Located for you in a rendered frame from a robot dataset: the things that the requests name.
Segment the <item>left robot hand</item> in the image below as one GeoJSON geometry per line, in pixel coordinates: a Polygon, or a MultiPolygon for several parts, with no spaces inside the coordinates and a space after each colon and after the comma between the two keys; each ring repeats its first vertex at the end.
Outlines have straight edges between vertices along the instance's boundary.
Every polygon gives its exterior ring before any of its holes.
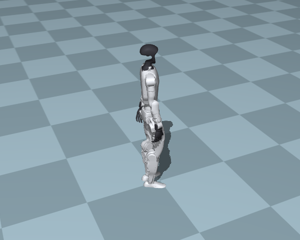
{"type": "Polygon", "coordinates": [[[136,121],[139,122],[139,123],[140,123],[140,122],[143,123],[143,122],[142,122],[142,119],[141,119],[141,117],[140,117],[140,114],[139,114],[139,111],[142,110],[142,107],[143,107],[143,106],[141,106],[141,105],[142,105],[142,102],[140,101],[140,102],[139,102],[139,109],[138,109],[137,115],[136,115],[136,121]]]}

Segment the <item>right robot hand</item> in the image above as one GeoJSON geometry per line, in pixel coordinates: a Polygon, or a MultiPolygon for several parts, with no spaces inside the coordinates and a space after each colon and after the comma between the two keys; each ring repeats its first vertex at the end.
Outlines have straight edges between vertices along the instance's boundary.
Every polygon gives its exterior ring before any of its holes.
{"type": "Polygon", "coordinates": [[[162,131],[162,127],[158,129],[158,125],[155,124],[154,129],[156,130],[156,132],[155,132],[155,136],[154,136],[155,137],[154,141],[151,141],[152,143],[159,142],[162,139],[162,136],[164,135],[164,133],[162,131]]]}

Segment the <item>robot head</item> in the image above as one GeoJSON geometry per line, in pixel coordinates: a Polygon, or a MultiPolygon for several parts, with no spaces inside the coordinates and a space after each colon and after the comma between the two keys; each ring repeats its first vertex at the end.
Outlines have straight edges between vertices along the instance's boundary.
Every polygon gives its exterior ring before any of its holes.
{"type": "Polygon", "coordinates": [[[140,54],[143,56],[152,56],[151,59],[145,61],[144,65],[141,67],[142,71],[148,71],[149,67],[153,70],[152,64],[156,63],[155,54],[158,52],[158,47],[153,44],[145,44],[140,48],[140,54]]]}

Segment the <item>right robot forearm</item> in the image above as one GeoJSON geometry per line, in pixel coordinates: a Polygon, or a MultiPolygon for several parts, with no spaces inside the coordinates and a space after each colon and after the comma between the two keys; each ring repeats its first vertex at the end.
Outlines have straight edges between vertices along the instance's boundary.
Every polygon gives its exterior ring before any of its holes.
{"type": "Polygon", "coordinates": [[[160,115],[159,103],[157,101],[154,101],[151,104],[151,111],[150,112],[153,116],[154,124],[157,124],[158,129],[162,128],[163,127],[162,118],[161,118],[161,115],[160,115]]]}

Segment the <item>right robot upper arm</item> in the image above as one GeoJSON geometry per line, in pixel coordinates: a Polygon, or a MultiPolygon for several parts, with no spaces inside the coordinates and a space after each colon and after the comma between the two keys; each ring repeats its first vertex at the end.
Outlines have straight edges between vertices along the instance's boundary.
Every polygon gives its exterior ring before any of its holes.
{"type": "Polygon", "coordinates": [[[147,89],[148,105],[152,108],[153,102],[158,102],[156,96],[156,78],[153,74],[146,74],[145,85],[147,89]]]}

